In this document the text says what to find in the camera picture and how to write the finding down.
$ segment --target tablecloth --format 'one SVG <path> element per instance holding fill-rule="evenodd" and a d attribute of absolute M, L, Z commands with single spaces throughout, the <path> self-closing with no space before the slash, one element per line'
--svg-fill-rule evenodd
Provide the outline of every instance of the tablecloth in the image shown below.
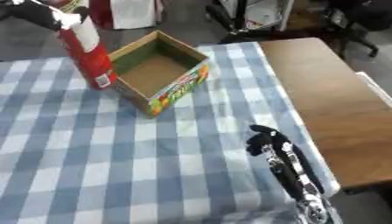
<path fill-rule="evenodd" d="M 336 193 L 258 44 L 199 49 L 210 77 L 156 119 L 86 87 L 70 59 L 0 63 L 0 223 L 288 223 L 288 195 L 245 151 L 253 123 L 286 134 Z"/>

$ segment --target open cardboard box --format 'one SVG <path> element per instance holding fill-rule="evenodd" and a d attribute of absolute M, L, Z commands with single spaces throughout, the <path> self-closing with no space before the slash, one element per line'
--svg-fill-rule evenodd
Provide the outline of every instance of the open cardboard box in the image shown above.
<path fill-rule="evenodd" d="M 161 31 L 112 52 L 112 88 L 148 116 L 157 116 L 208 76 L 208 57 Z"/>

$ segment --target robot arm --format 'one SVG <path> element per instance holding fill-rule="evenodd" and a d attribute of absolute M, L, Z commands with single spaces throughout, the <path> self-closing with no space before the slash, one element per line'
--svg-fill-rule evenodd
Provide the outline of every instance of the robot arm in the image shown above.
<path fill-rule="evenodd" d="M 68 30 L 81 24 L 88 15 L 88 9 L 80 7 L 73 14 L 64 13 L 37 0 L 0 0 L 9 14 L 53 31 Z"/>
<path fill-rule="evenodd" d="M 296 201 L 300 224 L 340 224 L 338 213 L 324 197 L 321 185 L 304 153 L 275 129 L 252 125 L 258 132 L 247 143 L 254 157 L 263 155 L 284 190 Z"/>

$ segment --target red can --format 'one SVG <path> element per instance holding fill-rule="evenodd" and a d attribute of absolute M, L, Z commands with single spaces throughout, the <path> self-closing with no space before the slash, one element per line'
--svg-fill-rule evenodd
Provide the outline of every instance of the red can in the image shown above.
<path fill-rule="evenodd" d="M 49 1 L 52 6 L 67 13 L 72 13 L 79 3 L 80 0 Z M 60 30 L 58 34 L 91 88 L 101 90 L 116 81 L 116 72 L 90 16 L 81 24 L 74 25 L 69 30 Z"/>

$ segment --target wooden table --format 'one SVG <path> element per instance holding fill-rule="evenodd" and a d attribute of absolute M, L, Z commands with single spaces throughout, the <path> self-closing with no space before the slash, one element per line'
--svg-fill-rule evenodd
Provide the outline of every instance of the wooden table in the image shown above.
<path fill-rule="evenodd" d="M 392 180 L 392 110 L 317 38 L 262 42 L 343 187 Z"/>

